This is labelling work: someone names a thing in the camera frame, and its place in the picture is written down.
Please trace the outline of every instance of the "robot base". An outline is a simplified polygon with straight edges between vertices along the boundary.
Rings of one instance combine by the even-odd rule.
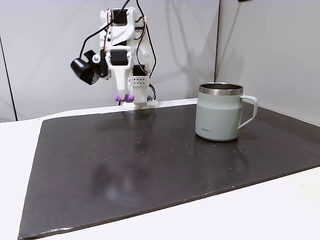
[[[133,102],[124,102],[122,104],[123,109],[125,110],[139,110],[139,109],[156,109],[158,107],[158,101],[152,100],[146,103],[146,106],[137,106]]]

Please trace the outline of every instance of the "purple gripper tip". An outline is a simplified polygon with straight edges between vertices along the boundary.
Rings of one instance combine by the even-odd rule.
[[[129,95],[125,95],[125,99],[126,102],[132,102],[133,100],[135,100],[135,95],[129,94]]]
[[[122,100],[120,95],[117,94],[117,95],[115,95],[115,100],[118,102],[132,102],[133,100],[135,100],[135,95],[126,94],[125,98]]]

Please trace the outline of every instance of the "mug lid rim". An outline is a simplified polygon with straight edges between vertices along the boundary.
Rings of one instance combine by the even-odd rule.
[[[230,88],[230,89],[216,89],[216,88],[209,88],[205,87],[205,85],[230,85],[238,88]],[[235,83],[227,83],[227,82],[207,82],[202,83],[199,86],[199,92],[208,95],[215,95],[215,96],[235,96],[244,93],[244,87],[239,84]]]

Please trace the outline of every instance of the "white wall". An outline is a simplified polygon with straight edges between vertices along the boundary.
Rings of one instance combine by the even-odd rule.
[[[7,72],[2,47],[0,45],[0,123],[15,121],[15,112],[11,100]]]
[[[220,4],[216,81],[241,84],[259,105],[320,125],[320,1]]]
[[[116,105],[114,79],[89,86],[70,68],[100,11],[125,0],[1,0],[0,32],[19,120],[72,109]],[[198,95],[215,72],[219,0],[140,0],[157,65],[157,99]],[[136,7],[131,0],[128,7]],[[99,36],[86,50],[99,50]]]

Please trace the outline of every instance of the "stainless steel rim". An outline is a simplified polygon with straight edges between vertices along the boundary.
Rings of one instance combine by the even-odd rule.
[[[199,86],[199,92],[215,96],[234,96],[244,93],[244,87],[226,82],[209,82]]]

